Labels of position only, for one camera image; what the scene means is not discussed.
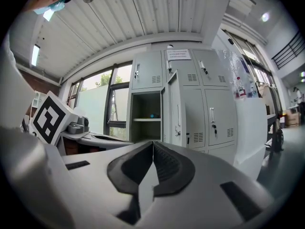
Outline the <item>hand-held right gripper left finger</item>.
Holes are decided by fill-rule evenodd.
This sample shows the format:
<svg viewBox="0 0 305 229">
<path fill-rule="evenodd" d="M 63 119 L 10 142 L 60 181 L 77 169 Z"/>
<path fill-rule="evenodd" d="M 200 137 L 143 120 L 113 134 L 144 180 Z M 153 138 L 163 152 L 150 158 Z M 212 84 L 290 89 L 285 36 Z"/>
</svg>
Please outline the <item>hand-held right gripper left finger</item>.
<svg viewBox="0 0 305 229">
<path fill-rule="evenodd" d="M 153 142 L 150 141 L 110 162 L 107 176 L 118 192 L 135 196 L 152 163 Z"/>
</svg>

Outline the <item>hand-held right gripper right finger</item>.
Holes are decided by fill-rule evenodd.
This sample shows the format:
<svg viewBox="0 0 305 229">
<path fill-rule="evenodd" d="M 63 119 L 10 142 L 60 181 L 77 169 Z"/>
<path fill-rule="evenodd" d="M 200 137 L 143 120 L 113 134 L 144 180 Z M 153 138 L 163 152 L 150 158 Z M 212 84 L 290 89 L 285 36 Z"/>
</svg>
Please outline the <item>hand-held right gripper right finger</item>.
<svg viewBox="0 0 305 229">
<path fill-rule="evenodd" d="M 153 142 L 153 163 L 159 184 L 153 189 L 154 197 L 176 195 L 186 188 L 195 175 L 193 162 L 167 148 L 160 142 Z"/>
</svg>

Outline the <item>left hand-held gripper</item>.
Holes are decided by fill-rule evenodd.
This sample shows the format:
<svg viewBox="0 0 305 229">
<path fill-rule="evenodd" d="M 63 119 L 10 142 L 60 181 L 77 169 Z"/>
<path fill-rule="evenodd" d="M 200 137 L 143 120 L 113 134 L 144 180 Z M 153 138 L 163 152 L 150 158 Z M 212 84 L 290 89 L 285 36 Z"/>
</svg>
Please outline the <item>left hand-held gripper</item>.
<svg viewBox="0 0 305 229">
<path fill-rule="evenodd" d="M 81 110 L 67 106 L 49 91 L 30 122 L 36 136 L 44 143 L 56 145 L 60 134 L 78 135 L 89 132 L 89 119 Z"/>
</svg>

